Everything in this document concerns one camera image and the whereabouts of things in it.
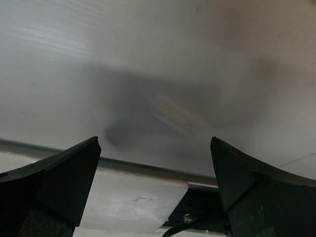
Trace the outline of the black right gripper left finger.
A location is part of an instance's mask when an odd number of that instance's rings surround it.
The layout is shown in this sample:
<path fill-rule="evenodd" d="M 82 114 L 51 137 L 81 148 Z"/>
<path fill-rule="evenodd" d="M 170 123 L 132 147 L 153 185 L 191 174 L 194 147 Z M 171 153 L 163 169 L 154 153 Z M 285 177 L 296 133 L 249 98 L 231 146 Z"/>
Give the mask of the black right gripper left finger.
<path fill-rule="evenodd" d="M 2 237 L 71 237 L 80 225 L 101 148 L 91 137 L 0 175 Z"/>

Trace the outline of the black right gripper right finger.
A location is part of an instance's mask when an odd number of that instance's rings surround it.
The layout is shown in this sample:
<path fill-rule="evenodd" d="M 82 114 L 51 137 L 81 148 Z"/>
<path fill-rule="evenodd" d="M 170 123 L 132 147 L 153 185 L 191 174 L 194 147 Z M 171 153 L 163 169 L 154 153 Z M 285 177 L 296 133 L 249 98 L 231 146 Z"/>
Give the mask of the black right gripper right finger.
<path fill-rule="evenodd" d="M 224 211 L 236 237 L 314 237 L 316 182 L 213 137 L 213 167 Z"/>

